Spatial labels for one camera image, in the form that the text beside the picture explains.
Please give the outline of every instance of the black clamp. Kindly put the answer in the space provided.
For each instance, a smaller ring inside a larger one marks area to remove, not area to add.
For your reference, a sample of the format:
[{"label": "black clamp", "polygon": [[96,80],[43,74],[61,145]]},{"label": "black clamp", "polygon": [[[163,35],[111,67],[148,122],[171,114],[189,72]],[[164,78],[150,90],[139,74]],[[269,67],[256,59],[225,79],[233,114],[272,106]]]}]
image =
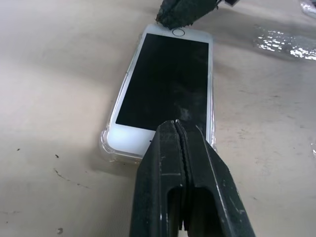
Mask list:
[{"label": "black clamp", "polygon": [[137,171],[130,237],[255,237],[228,167],[196,126],[166,121]]}]

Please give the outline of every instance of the smartphone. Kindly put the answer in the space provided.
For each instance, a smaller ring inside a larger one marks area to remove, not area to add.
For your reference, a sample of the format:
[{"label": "smartphone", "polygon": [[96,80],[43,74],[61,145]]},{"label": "smartphone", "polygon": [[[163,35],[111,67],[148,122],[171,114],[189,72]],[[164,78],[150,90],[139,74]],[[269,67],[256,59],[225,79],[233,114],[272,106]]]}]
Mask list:
[{"label": "smartphone", "polygon": [[101,145],[108,153],[142,158],[166,120],[195,124],[213,137],[212,36],[148,25],[126,73]]}]

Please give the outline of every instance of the table surface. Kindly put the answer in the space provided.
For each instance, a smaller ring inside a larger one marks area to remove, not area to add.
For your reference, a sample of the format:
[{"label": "table surface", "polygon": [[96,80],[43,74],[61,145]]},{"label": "table surface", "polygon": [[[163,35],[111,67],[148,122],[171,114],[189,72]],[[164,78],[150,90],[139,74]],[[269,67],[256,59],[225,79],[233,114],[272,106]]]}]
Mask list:
[{"label": "table surface", "polygon": [[[128,236],[137,167],[101,159],[98,138],[160,4],[0,2],[1,236]],[[215,40],[217,148],[258,237],[313,237],[316,62],[259,49],[256,26],[316,39],[297,0],[193,24]]]}]

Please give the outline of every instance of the phone screen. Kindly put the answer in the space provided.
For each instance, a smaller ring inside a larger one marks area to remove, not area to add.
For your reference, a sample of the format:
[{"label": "phone screen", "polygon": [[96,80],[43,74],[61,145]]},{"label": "phone screen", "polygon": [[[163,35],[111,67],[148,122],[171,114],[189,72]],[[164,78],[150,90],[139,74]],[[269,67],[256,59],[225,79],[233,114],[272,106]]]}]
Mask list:
[{"label": "phone screen", "polygon": [[166,120],[206,134],[208,43],[146,34],[117,124],[156,131]]}]

